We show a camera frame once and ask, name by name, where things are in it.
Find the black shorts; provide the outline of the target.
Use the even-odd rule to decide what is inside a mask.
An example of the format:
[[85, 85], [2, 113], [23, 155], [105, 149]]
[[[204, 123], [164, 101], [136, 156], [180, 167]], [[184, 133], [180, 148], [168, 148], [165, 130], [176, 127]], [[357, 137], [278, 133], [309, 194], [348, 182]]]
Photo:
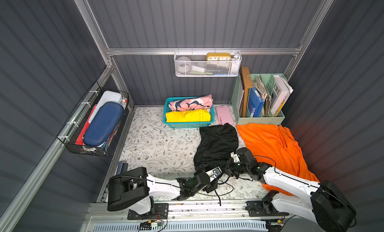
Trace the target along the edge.
[[225, 169], [226, 163], [239, 146], [236, 129], [226, 123], [199, 128], [201, 142], [194, 156], [194, 166], [204, 167], [205, 171], [219, 167]]

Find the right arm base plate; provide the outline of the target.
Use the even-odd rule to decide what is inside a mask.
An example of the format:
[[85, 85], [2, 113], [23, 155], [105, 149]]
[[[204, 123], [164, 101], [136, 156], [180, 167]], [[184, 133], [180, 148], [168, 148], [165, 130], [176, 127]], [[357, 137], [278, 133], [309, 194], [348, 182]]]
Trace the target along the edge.
[[285, 218], [289, 213], [279, 212], [271, 202], [263, 202], [262, 200], [247, 201], [245, 210], [248, 211], [250, 217], [280, 217]]

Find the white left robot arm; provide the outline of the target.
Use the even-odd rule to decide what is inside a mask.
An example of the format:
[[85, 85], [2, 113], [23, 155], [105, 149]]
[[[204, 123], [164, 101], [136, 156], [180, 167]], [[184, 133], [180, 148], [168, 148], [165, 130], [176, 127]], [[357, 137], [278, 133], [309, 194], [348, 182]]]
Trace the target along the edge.
[[139, 167], [120, 173], [108, 182], [109, 212], [129, 209], [139, 215], [151, 212], [152, 199], [163, 197], [169, 200], [184, 201], [200, 191], [214, 190], [214, 183], [223, 174], [220, 167], [210, 171], [196, 172], [192, 178], [165, 180], [147, 173], [145, 167]]

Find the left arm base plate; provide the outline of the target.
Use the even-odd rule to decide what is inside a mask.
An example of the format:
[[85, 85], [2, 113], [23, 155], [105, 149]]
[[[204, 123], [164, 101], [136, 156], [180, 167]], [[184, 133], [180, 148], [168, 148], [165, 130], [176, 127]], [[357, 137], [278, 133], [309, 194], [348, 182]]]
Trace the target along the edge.
[[169, 214], [169, 204], [168, 203], [155, 203], [151, 204], [150, 211], [139, 215], [138, 213], [129, 210], [127, 220], [156, 220], [156, 219], [167, 219]]

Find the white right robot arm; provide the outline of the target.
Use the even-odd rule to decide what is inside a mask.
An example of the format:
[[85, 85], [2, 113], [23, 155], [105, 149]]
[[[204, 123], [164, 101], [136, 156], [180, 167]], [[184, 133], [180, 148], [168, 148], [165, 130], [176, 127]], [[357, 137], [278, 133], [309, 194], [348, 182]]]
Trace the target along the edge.
[[269, 192], [263, 199], [266, 207], [317, 223], [325, 232], [345, 232], [357, 224], [357, 212], [338, 187], [302, 179], [265, 162], [258, 162], [247, 148], [231, 154], [226, 162], [229, 176], [249, 175], [254, 181], [274, 186], [289, 193]]

